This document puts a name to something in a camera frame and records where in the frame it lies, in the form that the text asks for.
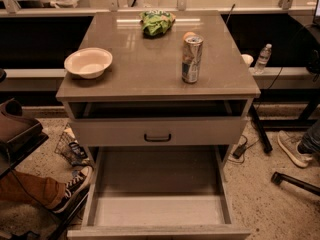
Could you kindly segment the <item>grey drawer cabinet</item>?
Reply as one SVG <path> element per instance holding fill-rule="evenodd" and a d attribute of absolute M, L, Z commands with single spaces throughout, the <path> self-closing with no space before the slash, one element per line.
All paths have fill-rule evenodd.
<path fill-rule="evenodd" d="M 203 37 L 198 81 L 182 80 L 183 36 Z M 145 36 L 135 12 L 98 13 L 80 49 L 102 48 L 112 64 L 95 79 L 67 74 L 57 92 L 70 118 L 162 119 L 240 117 L 260 94 L 220 14 L 180 12 L 157 38 Z M 210 146 L 226 159 L 235 144 Z"/>

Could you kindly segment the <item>open bottom drawer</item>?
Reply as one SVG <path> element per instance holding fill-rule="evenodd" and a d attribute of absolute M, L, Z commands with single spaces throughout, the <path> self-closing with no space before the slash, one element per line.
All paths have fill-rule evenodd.
<path fill-rule="evenodd" d="M 245 240 L 234 224 L 219 150 L 102 149 L 80 228 L 70 240 Z"/>

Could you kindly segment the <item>silver blue drink can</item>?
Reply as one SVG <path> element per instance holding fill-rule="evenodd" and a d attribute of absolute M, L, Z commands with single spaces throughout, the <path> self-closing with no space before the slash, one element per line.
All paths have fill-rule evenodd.
<path fill-rule="evenodd" d="M 183 40 L 182 80 L 193 84 L 198 81 L 204 39 L 195 34 Z"/>

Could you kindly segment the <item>orange fruit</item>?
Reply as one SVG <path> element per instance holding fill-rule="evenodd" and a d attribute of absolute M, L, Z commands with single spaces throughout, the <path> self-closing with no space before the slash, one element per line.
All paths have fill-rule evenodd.
<path fill-rule="evenodd" d="M 184 34 L 184 36 L 183 36 L 183 40 L 185 40 L 187 37 L 193 36 L 193 35 L 195 35 L 194 32 L 186 32 L 186 33 Z"/>

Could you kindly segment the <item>white bowl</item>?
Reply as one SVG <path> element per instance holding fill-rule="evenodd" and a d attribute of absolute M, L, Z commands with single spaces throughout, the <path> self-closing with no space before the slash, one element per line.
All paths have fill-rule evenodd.
<path fill-rule="evenodd" d="M 101 76 L 112 64 L 112 54 L 102 48 L 80 49 L 69 55 L 64 61 L 64 68 L 71 74 L 84 79 Z"/>

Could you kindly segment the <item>black power adapter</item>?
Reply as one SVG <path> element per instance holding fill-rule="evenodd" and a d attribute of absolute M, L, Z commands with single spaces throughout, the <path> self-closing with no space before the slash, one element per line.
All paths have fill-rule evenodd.
<path fill-rule="evenodd" d="M 246 151 L 246 145 L 239 145 L 233 152 L 232 156 L 236 159 L 239 159 Z"/>

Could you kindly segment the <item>green chip bag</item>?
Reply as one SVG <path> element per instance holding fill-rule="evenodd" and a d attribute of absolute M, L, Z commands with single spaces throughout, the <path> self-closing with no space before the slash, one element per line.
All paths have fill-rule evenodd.
<path fill-rule="evenodd" d="M 165 34 L 172 27 L 176 16 L 163 10 L 150 10 L 142 12 L 140 18 L 143 33 L 154 37 Z"/>

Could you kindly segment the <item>black white sneaker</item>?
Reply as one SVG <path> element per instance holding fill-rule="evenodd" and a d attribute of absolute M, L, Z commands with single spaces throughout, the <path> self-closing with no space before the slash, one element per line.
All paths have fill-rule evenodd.
<path fill-rule="evenodd" d="M 56 214 L 63 212 L 82 190 L 89 187 L 92 174 L 93 168 L 91 166 L 82 168 L 65 184 L 65 191 L 61 202 L 52 211 Z"/>

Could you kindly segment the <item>white paper cup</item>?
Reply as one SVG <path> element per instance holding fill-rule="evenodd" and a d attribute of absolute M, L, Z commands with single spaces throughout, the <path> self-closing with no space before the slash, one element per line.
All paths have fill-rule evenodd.
<path fill-rule="evenodd" d="M 253 57 L 249 54 L 242 54 L 242 58 L 248 67 L 253 63 Z"/>

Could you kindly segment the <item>black table leg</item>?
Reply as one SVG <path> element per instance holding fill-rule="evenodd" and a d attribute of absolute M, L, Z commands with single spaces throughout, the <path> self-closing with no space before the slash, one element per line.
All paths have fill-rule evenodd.
<path fill-rule="evenodd" d="M 254 125 L 256 126 L 257 132 L 259 134 L 260 141 L 263 145 L 263 151 L 266 154 L 269 154 L 273 150 L 273 148 L 272 148 L 272 145 L 269 141 L 269 138 L 263 128 L 263 125 L 260 121 L 258 113 L 253 105 L 250 106 L 249 113 L 251 115 L 252 121 L 253 121 Z"/>

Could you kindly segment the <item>clear plastic water bottle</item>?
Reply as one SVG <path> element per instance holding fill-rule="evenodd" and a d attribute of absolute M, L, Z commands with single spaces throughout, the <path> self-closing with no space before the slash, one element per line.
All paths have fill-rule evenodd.
<path fill-rule="evenodd" d="M 258 59 L 254 66 L 255 74 L 262 74 L 270 57 L 272 54 L 272 45 L 266 44 L 264 48 L 261 49 Z"/>

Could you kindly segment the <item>grey sneaker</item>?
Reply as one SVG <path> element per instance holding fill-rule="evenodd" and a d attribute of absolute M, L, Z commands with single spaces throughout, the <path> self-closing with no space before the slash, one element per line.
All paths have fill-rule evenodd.
<path fill-rule="evenodd" d="M 308 153 L 301 153 L 298 146 L 302 140 L 302 135 L 280 131 L 277 141 L 281 149 L 287 154 L 290 160 L 299 168 L 306 168 L 313 160 L 313 156 Z"/>

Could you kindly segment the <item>black chair leg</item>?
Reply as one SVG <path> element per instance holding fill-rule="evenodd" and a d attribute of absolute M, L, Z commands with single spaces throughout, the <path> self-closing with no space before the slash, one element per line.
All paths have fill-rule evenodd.
<path fill-rule="evenodd" d="M 312 184 L 309 184 L 307 182 L 304 182 L 302 180 L 296 179 L 292 176 L 283 174 L 283 173 L 279 173 L 279 172 L 274 172 L 272 177 L 271 177 L 271 182 L 276 184 L 276 185 L 280 185 L 283 181 L 290 183 L 294 186 L 297 186 L 301 189 L 304 189 L 310 193 L 313 193 L 317 196 L 320 196 L 320 188 L 317 186 L 314 186 Z"/>

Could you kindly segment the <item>brown chair seat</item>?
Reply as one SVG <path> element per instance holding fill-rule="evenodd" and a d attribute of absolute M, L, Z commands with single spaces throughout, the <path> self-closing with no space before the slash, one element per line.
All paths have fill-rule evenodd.
<path fill-rule="evenodd" d="M 42 124 L 23 114 L 22 106 L 14 99 L 0 105 L 0 177 L 4 177 L 33 151 L 40 147 L 48 136 Z"/>

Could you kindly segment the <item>blue jeans leg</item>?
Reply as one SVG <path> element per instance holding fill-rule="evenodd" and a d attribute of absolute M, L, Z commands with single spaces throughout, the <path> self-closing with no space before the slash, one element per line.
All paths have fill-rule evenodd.
<path fill-rule="evenodd" d="M 320 153 L 320 119 L 304 133 L 298 144 L 298 151 L 301 154 Z"/>

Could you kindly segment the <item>orange trouser leg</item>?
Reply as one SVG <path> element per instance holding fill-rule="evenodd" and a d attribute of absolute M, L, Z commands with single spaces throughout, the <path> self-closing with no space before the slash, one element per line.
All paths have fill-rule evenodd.
<path fill-rule="evenodd" d="M 61 203 L 66 186 L 50 177 L 13 170 L 0 179 L 0 200 L 25 204 L 40 203 L 53 209 Z"/>

